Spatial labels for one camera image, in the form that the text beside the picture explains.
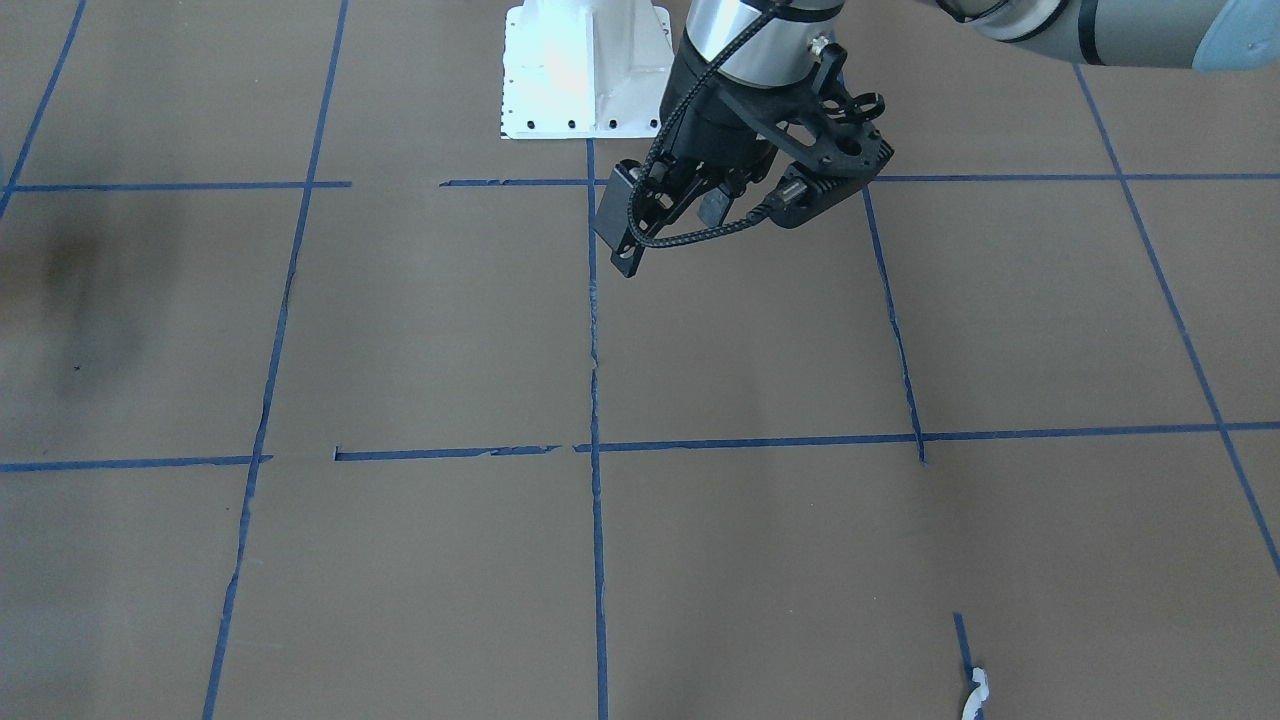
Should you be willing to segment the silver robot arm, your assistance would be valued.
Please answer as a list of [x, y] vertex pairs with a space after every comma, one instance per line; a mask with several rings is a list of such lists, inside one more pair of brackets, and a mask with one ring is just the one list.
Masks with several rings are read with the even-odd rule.
[[[893, 150], [879, 94], [841, 82], [841, 1], [695, 1], [641, 160], [612, 170], [594, 231], [634, 275], [648, 250], [792, 229], [863, 191]], [[1091, 67], [1252, 70], [1275, 1], [937, 1], [987, 40]]]

